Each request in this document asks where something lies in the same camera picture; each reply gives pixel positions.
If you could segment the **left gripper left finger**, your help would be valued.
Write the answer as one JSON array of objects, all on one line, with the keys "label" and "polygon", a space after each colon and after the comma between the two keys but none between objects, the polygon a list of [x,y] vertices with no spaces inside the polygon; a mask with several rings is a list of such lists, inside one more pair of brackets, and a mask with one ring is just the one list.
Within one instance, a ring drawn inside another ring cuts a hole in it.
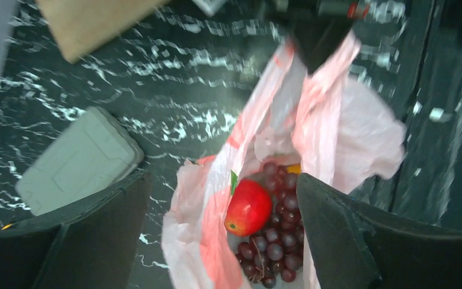
[{"label": "left gripper left finger", "polygon": [[137,171],[0,230],[0,288],[126,288],[149,191]]}]

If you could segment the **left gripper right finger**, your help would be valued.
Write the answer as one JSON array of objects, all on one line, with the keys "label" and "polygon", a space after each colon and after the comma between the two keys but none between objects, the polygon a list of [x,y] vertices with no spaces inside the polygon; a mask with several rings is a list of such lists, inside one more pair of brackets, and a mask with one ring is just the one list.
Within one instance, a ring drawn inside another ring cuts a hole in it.
[{"label": "left gripper right finger", "polygon": [[462,288],[462,232],[388,213],[306,173],[297,198],[322,288]]}]

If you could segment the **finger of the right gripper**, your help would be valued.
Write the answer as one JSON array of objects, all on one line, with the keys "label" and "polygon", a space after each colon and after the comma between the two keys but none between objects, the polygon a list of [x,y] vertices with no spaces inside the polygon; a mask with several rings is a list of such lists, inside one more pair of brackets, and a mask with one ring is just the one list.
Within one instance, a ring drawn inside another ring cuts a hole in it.
[{"label": "finger of the right gripper", "polygon": [[337,17],[287,20],[288,43],[308,75],[314,74],[341,46],[354,20]]}]

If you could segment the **purple fake grapes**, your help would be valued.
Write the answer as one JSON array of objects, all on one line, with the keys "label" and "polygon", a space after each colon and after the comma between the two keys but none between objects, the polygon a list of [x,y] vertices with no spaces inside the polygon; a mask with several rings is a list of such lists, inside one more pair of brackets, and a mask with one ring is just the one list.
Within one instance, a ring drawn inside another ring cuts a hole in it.
[{"label": "purple fake grapes", "polygon": [[274,288],[281,279],[294,282],[303,265],[304,226],[298,204],[298,175],[286,172],[275,162],[245,179],[258,182],[273,201],[269,221],[254,234],[242,237],[236,247],[236,259],[249,282]]}]

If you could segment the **pink plastic bag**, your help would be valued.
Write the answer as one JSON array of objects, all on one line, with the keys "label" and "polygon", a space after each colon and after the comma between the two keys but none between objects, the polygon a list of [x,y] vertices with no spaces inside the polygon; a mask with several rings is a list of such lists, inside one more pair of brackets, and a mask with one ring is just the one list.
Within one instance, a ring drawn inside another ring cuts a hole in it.
[{"label": "pink plastic bag", "polygon": [[376,91],[349,75],[360,48],[348,33],[308,75],[294,44],[284,42],[219,153],[180,167],[161,238],[174,288],[250,287],[223,222],[235,184],[264,162],[300,164],[345,194],[370,176],[397,172],[406,128]]}]

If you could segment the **red orange fake mango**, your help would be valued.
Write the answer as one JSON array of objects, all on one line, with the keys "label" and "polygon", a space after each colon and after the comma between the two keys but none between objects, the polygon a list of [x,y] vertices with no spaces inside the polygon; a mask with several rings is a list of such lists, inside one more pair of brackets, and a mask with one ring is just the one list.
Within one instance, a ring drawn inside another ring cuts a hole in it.
[{"label": "red orange fake mango", "polygon": [[293,164],[293,165],[286,166],[286,172],[299,175],[301,173],[301,166],[300,164]]}]

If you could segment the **red fake peach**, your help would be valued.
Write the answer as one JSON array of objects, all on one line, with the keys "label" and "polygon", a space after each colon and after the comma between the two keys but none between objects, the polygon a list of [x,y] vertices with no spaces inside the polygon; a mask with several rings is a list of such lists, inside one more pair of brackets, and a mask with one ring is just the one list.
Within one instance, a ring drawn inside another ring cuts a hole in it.
[{"label": "red fake peach", "polygon": [[224,219],[227,231],[246,237],[259,231],[270,219],[273,201],[258,182],[242,179],[236,186]]}]

